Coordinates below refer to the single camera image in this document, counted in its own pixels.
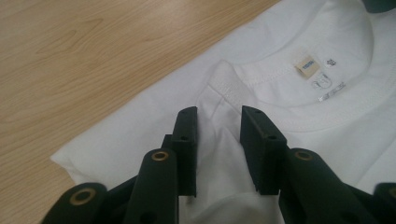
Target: table surface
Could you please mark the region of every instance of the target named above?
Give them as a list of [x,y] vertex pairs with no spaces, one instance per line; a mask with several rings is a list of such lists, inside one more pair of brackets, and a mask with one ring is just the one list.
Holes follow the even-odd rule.
[[0,0],[0,223],[73,182],[50,155],[276,0]]

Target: size label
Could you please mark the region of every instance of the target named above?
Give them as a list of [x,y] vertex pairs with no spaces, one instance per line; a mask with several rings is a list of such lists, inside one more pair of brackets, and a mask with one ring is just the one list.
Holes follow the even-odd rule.
[[312,77],[319,70],[319,64],[311,56],[297,63],[295,67],[306,78]]

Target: folded shirt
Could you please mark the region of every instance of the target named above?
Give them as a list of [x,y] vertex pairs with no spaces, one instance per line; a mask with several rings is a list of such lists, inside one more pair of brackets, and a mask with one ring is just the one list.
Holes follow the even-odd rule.
[[396,10],[355,0],[283,0],[141,92],[51,158],[76,183],[109,189],[198,107],[197,197],[180,223],[281,223],[239,144],[242,105],[265,112],[289,147],[316,151],[349,185],[396,182]]

